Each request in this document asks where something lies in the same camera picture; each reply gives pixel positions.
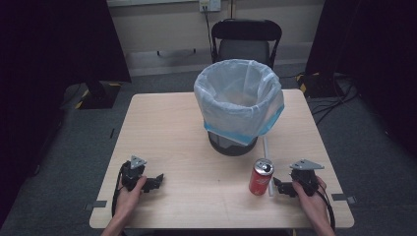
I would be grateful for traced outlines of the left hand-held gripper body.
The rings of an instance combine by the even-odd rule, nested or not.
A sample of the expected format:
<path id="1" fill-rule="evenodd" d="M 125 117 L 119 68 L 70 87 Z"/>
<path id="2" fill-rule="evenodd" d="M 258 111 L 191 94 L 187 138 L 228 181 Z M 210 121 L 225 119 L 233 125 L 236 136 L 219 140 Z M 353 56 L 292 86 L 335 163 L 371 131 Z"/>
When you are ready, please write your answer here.
<path id="1" fill-rule="evenodd" d="M 147 162 L 137 156 L 132 155 L 130 160 L 127 160 L 121 167 L 122 185 L 128 190 L 132 191 L 138 180 L 144 173 Z"/>

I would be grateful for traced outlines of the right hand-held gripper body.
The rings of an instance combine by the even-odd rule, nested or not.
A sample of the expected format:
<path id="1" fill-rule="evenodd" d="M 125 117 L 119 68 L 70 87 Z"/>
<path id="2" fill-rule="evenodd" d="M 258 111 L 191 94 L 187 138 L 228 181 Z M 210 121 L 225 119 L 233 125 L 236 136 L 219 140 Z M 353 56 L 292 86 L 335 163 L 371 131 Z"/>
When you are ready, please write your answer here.
<path id="1" fill-rule="evenodd" d="M 312 197 L 319 189 L 319 181 L 315 171 L 325 167 L 308 159 L 301 159 L 290 165 L 291 177 L 304 189 L 307 196 Z"/>

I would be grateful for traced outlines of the red drink can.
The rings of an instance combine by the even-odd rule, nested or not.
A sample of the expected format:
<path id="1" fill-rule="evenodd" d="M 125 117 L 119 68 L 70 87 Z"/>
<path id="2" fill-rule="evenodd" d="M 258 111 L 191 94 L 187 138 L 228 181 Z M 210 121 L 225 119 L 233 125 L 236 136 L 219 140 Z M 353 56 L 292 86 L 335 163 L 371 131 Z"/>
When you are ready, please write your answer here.
<path id="1" fill-rule="evenodd" d="M 267 158 L 256 160 L 249 182 L 250 192 L 256 196 L 263 195 L 268 189 L 273 172 L 274 166 L 271 160 Z"/>

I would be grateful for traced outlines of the white straw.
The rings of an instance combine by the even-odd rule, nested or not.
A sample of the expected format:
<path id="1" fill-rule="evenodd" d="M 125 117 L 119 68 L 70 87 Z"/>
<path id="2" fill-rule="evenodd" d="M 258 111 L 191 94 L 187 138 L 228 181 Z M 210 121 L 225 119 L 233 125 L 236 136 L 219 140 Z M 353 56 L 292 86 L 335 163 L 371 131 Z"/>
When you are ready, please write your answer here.
<path id="1" fill-rule="evenodd" d="M 267 138 L 267 136 L 263 136 L 263 147 L 264 147 L 265 158 L 270 160 L 269 159 L 269 153 L 268 153 L 268 138 Z M 274 196 L 272 177 L 270 178 L 269 183 L 268 183 L 268 195 L 270 197 Z"/>

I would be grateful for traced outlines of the black mesh trash bin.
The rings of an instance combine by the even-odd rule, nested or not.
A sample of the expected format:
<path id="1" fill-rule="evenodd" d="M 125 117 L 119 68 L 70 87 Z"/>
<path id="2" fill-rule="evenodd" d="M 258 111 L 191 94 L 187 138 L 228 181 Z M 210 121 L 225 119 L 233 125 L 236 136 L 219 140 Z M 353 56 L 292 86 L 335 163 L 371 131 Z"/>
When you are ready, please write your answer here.
<path id="1" fill-rule="evenodd" d="M 219 153 L 228 156 L 239 156 L 251 151 L 256 145 L 258 139 L 252 139 L 248 145 L 241 145 L 215 133 L 208 132 L 208 140 L 211 146 Z"/>

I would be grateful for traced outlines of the trash bin with plastic liner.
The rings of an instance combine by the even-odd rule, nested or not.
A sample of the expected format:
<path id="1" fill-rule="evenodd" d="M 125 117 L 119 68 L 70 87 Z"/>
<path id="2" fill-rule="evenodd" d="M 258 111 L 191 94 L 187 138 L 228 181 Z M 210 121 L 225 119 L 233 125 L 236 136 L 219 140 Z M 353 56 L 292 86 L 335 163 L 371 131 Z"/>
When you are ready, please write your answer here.
<path id="1" fill-rule="evenodd" d="M 244 146 L 265 135 L 284 109 L 278 75 L 255 60 L 230 59 L 206 67 L 194 94 L 205 129 Z"/>

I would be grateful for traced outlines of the person's left hand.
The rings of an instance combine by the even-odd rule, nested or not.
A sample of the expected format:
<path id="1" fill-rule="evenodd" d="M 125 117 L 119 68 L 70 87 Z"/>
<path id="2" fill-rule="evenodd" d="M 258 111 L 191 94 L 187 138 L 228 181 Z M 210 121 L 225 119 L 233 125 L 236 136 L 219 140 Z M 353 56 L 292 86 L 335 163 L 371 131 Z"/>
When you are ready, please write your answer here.
<path id="1" fill-rule="evenodd" d="M 128 219 L 137 207 L 139 198 L 142 194 L 142 187 L 147 181 L 146 176 L 142 176 L 131 191 L 128 191 L 122 183 L 119 183 L 119 195 L 116 202 L 115 217 Z"/>

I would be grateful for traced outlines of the person's right hand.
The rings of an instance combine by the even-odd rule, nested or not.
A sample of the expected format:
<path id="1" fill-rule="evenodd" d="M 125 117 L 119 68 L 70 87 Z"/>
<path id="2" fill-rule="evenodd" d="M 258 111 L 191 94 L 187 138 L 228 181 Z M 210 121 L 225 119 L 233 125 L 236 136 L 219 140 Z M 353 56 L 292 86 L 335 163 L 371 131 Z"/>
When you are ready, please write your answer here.
<path id="1" fill-rule="evenodd" d="M 297 181 L 292 182 L 292 186 L 298 195 L 301 208 L 314 227 L 329 225 L 327 204 L 321 197 L 321 195 L 325 193 L 327 185 L 320 177 L 317 177 L 317 179 L 320 184 L 318 189 L 319 192 L 311 197 L 306 195 L 300 183 Z"/>

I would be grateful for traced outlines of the grey tape strip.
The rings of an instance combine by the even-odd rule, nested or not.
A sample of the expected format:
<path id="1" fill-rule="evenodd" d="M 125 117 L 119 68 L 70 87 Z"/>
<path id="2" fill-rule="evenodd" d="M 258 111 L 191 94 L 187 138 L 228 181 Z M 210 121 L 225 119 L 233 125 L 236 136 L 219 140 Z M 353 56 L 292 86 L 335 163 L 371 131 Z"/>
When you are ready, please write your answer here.
<path id="1" fill-rule="evenodd" d="M 97 207 L 106 207 L 107 201 L 94 201 L 93 203 L 86 204 L 84 210 L 92 211 Z"/>
<path id="2" fill-rule="evenodd" d="M 348 197 L 345 194 L 332 194 L 331 197 L 334 201 L 346 201 L 350 205 L 357 203 L 354 196 Z"/>

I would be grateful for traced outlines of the black stand base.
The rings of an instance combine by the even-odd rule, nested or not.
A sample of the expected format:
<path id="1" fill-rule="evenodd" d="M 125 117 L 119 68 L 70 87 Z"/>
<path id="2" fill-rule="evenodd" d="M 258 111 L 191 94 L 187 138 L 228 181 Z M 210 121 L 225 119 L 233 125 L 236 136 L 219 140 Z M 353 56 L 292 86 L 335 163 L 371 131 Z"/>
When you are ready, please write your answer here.
<path id="1" fill-rule="evenodd" d="M 76 109 L 111 109 L 121 88 L 119 83 L 97 82 L 88 88 L 76 104 Z"/>

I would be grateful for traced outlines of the black box with yellow tape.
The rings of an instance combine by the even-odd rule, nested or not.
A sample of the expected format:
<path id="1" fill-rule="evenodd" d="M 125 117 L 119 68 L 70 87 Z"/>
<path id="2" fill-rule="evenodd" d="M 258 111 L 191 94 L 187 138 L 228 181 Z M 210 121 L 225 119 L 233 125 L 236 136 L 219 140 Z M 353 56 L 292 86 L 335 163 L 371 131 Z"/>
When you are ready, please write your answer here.
<path id="1" fill-rule="evenodd" d="M 319 73 L 313 75 L 299 74 L 295 77 L 299 90 L 305 97 L 323 98 L 343 96 L 344 92 L 334 78 L 327 78 Z"/>

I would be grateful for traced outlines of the black curtain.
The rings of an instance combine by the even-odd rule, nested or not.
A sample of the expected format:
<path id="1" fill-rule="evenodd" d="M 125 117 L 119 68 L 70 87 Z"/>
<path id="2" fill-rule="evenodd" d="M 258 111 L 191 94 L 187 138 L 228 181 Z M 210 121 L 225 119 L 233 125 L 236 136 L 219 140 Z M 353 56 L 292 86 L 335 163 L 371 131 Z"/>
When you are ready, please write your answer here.
<path id="1" fill-rule="evenodd" d="M 306 72 L 355 78 L 417 157 L 417 0 L 325 0 Z"/>

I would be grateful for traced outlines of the black folding chair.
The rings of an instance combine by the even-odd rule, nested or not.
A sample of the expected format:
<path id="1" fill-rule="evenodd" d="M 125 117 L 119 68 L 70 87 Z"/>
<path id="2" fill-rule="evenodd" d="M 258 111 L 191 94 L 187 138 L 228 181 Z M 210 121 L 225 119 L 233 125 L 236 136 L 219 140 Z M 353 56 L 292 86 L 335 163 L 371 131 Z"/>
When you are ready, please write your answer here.
<path id="1" fill-rule="evenodd" d="M 226 19 L 211 28 L 211 61 L 256 60 L 273 68 L 281 27 L 270 20 Z"/>

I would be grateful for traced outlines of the white wall socket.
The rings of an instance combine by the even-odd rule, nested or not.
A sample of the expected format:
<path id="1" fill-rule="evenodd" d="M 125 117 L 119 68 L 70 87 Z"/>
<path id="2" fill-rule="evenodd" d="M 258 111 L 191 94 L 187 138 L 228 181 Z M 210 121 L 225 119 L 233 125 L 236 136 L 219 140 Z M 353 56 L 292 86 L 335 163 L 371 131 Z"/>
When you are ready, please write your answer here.
<path id="1" fill-rule="evenodd" d="M 199 0 L 199 10 L 203 12 L 219 12 L 221 0 Z"/>

